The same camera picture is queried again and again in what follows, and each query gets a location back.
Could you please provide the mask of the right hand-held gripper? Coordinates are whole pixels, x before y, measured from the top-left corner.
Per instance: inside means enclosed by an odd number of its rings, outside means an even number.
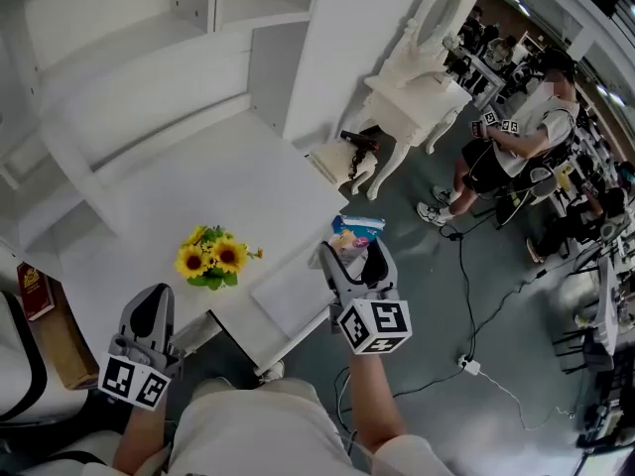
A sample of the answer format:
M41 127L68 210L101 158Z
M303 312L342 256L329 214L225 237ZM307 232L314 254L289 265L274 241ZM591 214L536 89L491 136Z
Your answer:
M329 306L330 331L340 335L354 355L390 354L412 336L408 302L397 291L397 266L380 238L367 248L363 281L349 276L325 241L318 252L334 293Z

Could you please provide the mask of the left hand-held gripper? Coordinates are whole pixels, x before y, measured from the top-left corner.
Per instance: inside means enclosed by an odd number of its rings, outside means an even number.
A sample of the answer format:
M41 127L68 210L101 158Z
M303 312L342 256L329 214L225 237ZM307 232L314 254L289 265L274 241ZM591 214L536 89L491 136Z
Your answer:
M141 290L124 306L121 335L115 334L101 355L99 391L147 411L158 407L183 369L183 354L172 353L168 345L174 331L174 307L174 293L167 284Z

